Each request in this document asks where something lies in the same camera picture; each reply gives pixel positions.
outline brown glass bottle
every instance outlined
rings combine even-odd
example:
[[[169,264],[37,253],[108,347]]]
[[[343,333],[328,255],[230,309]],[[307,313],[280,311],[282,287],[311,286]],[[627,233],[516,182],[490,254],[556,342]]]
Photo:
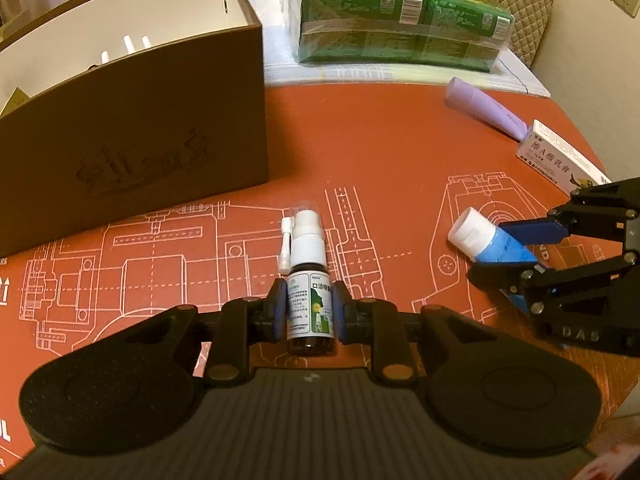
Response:
[[[289,276],[287,277],[287,285],[289,286],[289,301],[291,302],[294,298],[293,295],[296,292],[292,292],[292,287],[290,286],[292,281],[299,280],[302,278],[304,281],[304,275],[307,274],[309,276],[308,279],[308,294],[312,296],[311,309],[312,311],[309,313],[309,325],[311,333],[314,332],[314,325],[318,323],[318,327],[322,326],[324,329],[324,324],[329,327],[329,334],[324,336],[299,336],[290,338],[287,341],[287,351],[291,352],[295,355],[301,356],[322,356],[330,354],[334,351],[334,323],[333,323],[333,311],[331,304],[331,290],[330,290],[330,278],[327,269],[320,264],[299,264],[291,269]],[[322,292],[322,298],[316,292],[316,299],[313,299],[313,291],[320,290]],[[317,303],[313,303],[313,301],[321,301],[320,308],[321,311],[314,312],[314,309],[318,305]],[[317,321],[317,316],[324,312],[325,316],[321,316],[320,321]]]

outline wall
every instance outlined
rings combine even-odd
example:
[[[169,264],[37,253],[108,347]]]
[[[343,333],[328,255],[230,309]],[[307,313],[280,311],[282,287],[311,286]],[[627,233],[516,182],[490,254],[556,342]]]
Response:
[[[640,16],[609,0],[555,0],[532,70],[610,178],[640,176]]]

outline table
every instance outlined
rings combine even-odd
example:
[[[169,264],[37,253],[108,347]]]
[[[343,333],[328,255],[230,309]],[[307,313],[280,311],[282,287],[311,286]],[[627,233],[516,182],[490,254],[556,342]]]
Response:
[[[467,262],[446,233],[467,206],[493,221],[532,218],[566,196],[514,155],[516,143],[444,107],[443,87],[344,84],[271,88],[270,181],[51,242],[0,265],[0,458],[31,447],[17,409],[22,382],[39,365],[180,303],[201,312],[267,292],[277,275],[280,219],[314,200],[335,279],[357,296],[400,310],[439,303],[580,363],[601,387],[601,420],[638,380],[640,360],[538,341],[528,319],[465,279]],[[492,93],[530,123],[542,120],[596,162],[551,100]],[[46,221],[43,212],[42,221]],[[555,266],[613,256],[620,246],[571,238],[536,248]],[[206,351],[199,363],[202,368]],[[361,345],[331,358],[299,358],[284,344],[252,347],[254,366],[347,367],[369,359]]]
[[[280,0],[249,0],[260,22],[264,45],[264,82],[286,86],[321,82],[397,82],[446,84],[459,77],[478,88],[549,97],[545,86],[510,50],[500,53],[491,73],[411,63],[309,65],[294,60],[284,29]]]

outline green tissue package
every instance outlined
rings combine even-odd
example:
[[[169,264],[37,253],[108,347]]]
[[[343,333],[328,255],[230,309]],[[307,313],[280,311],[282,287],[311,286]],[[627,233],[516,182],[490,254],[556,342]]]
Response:
[[[282,0],[299,62],[405,62],[489,72],[514,17],[475,0]]]

